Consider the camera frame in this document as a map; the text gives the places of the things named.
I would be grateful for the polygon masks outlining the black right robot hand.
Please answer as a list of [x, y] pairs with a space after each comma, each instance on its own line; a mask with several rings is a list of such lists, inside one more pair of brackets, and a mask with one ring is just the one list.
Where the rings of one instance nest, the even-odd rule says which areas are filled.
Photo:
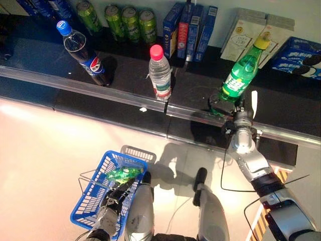
[[214, 93], [209, 97], [210, 111], [218, 116], [233, 116], [237, 110], [244, 107], [244, 95], [237, 100], [225, 100], [219, 96], [219, 93]]

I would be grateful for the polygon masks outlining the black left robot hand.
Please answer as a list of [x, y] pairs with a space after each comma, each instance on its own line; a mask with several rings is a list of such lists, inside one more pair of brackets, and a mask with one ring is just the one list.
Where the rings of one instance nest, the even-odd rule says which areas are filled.
[[114, 185], [106, 192], [99, 207], [115, 205], [114, 209], [117, 209], [118, 206], [123, 203], [125, 198], [134, 192], [136, 182], [136, 178], [129, 178], [122, 183], [114, 181]]

